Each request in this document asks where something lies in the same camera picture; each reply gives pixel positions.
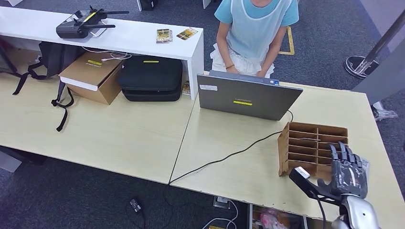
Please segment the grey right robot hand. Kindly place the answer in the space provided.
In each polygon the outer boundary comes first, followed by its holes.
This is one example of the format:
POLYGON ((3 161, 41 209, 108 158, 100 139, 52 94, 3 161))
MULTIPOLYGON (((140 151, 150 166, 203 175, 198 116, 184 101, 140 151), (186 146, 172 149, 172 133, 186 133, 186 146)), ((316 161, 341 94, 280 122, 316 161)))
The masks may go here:
POLYGON ((337 144, 340 153, 337 152, 335 144, 329 145, 332 155, 330 183, 326 184, 323 179, 318 179, 318 187, 334 196, 352 194, 362 199, 366 198, 367 174, 361 158, 343 142, 339 141, 337 144))

